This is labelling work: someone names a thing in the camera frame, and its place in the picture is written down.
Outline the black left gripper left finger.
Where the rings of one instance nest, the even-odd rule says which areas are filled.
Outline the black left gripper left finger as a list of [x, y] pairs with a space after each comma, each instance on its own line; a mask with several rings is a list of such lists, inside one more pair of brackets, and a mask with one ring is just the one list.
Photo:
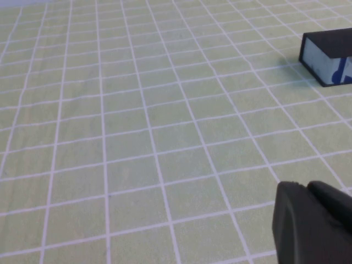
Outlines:
[[278, 263], [351, 263], [351, 237], [312, 237], [307, 231], [307, 186], [277, 185], [272, 232]]

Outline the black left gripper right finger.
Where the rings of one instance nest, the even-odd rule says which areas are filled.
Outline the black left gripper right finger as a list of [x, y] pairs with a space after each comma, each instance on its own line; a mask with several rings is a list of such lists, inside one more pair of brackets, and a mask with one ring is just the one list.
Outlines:
[[351, 237], [351, 196], [322, 181], [307, 185], [306, 231], [311, 237]]

